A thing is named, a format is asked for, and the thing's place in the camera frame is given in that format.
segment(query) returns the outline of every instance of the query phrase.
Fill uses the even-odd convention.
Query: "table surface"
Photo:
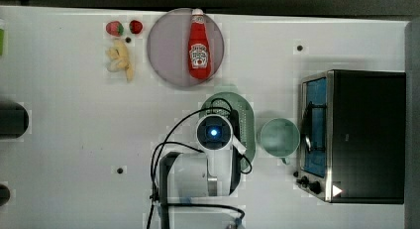
[[[0,7],[7,23],[0,95],[31,115],[23,137],[0,142],[0,182],[13,195],[0,207],[1,228],[146,228],[153,148],[220,85],[237,86],[258,129],[274,117],[296,122],[302,77],[332,68],[404,71],[406,22],[211,15],[225,39],[221,68],[181,89],[160,79],[147,58],[147,36],[161,15]],[[124,73],[106,70],[112,42],[104,27],[133,18],[145,28],[129,44],[136,74],[127,83]],[[174,139],[192,141],[194,121]],[[295,155],[285,166],[258,147],[253,165],[232,196],[211,198],[245,209],[246,228],[404,226],[403,205],[328,204],[300,190]],[[193,228],[199,217],[178,212],[191,226],[176,228]]]

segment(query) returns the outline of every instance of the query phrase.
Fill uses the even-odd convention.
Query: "green mug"
[[[260,145],[269,154],[290,164],[288,156],[299,147],[300,133],[296,125],[287,119],[276,118],[265,123],[260,132]]]

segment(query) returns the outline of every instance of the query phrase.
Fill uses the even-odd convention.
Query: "red fruit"
[[[106,32],[115,37],[121,37],[124,33],[123,25],[118,21],[113,21],[106,25]]]
[[[143,24],[137,20],[130,22],[130,31],[132,34],[139,34],[142,31]]]

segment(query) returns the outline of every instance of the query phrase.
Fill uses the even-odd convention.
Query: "mug handle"
[[[283,161],[283,163],[285,164],[285,165],[290,165],[290,159],[289,158],[281,158],[281,160]]]

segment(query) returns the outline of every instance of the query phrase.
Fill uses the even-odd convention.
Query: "toaster oven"
[[[300,90],[299,187],[332,203],[403,203],[405,73],[334,69]]]

